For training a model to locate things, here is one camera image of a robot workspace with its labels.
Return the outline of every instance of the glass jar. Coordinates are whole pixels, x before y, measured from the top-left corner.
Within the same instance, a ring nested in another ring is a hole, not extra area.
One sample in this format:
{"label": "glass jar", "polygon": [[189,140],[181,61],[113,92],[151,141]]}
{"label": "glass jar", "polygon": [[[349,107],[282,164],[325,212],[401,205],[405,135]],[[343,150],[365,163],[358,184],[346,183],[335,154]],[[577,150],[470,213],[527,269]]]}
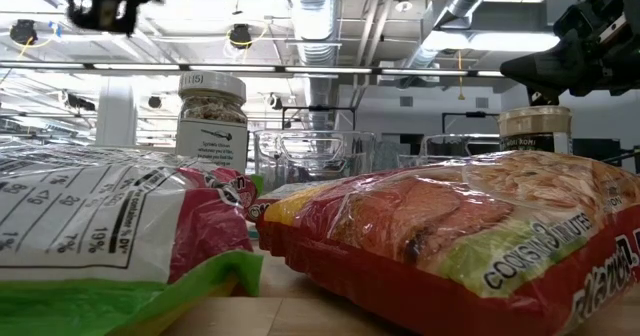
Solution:
{"label": "glass jar", "polygon": [[506,111],[498,119],[503,151],[538,150],[572,154],[571,110],[534,106]]}
{"label": "glass jar", "polygon": [[182,108],[176,153],[209,159],[244,173],[247,163],[246,86],[218,72],[189,72],[180,77]]}

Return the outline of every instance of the food package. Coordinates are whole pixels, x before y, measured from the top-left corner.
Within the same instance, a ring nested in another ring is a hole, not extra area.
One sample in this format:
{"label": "food package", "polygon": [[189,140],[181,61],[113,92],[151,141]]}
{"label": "food package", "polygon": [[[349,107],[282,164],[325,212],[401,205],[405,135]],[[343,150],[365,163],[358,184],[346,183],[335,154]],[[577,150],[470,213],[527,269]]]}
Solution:
{"label": "food package", "polygon": [[565,334],[640,276],[640,179],[515,151],[296,193],[260,247],[425,335]]}
{"label": "food package", "polygon": [[258,197],[258,199],[249,208],[249,213],[247,214],[247,221],[257,222],[264,215],[264,212],[269,208],[269,206],[295,193],[299,193],[304,190],[311,190],[311,192],[316,192],[315,189],[318,186],[325,186],[325,185],[332,185],[332,184],[337,185],[339,183],[344,182],[345,180],[346,179],[341,179],[338,181],[335,181],[335,180],[312,181],[312,182],[300,182],[300,183],[282,185],[277,189],[265,195],[260,195]]}
{"label": "food package", "polygon": [[208,295],[256,295],[254,198],[205,160],[0,146],[0,335],[155,335]]}

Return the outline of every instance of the wall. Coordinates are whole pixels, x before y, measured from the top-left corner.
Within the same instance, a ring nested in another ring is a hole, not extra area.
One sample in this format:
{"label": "wall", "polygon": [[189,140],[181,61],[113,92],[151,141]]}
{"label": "wall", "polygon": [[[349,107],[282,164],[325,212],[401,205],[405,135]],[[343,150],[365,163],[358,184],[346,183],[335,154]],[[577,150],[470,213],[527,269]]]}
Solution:
{"label": "wall", "polygon": [[[346,107],[351,99],[352,88],[340,87],[340,106]],[[499,113],[501,95],[490,88],[464,88],[465,100],[459,100],[460,90],[450,88],[411,88],[398,90],[394,87],[371,86],[367,89],[357,111],[356,129],[370,131],[381,136],[391,134],[442,134],[443,112],[484,111]],[[400,107],[400,96],[412,96],[413,107]],[[489,109],[479,110],[475,106],[476,97],[489,98]],[[343,112],[337,118],[337,129],[350,130],[351,113]],[[494,118],[470,119],[459,116],[447,117],[447,133],[498,133]]]}
{"label": "wall", "polygon": [[[567,92],[560,97],[560,104],[571,109],[573,137],[619,139],[625,149],[640,145],[640,92],[629,91],[618,97],[606,91],[594,91],[586,97],[574,97]],[[524,86],[514,87],[502,95],[505,111],[527,105]],[[624,161],[623,166],[635,171],[633,160]]]}

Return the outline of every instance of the kitchen counter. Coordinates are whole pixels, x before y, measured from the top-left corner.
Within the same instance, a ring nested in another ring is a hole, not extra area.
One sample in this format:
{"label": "kitchen counter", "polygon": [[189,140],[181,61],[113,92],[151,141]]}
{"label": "kitchen counter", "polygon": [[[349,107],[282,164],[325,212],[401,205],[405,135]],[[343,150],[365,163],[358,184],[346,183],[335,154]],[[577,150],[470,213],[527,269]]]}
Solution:
{"label": "kitchen counter", "polygon": [[[313,284],[266,252],[261,297],[209,298],[166,332],[224,336],[412,335]],[[601,310],[572,336],[640,335],[640,286]]]}

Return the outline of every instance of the spice jar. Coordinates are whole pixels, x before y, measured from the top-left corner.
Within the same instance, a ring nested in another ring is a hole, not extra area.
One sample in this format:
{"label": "spice jar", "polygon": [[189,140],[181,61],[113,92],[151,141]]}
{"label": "spice jar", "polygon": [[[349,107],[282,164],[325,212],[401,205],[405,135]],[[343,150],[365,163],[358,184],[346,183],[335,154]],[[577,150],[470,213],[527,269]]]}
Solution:
{"label": "spice jar", "polygon": [[246,86],[218,72],[188,72],[180,77],[182,108],[176,153],[209,159],[244,173],[247,164],[247,116],[242,112]]}

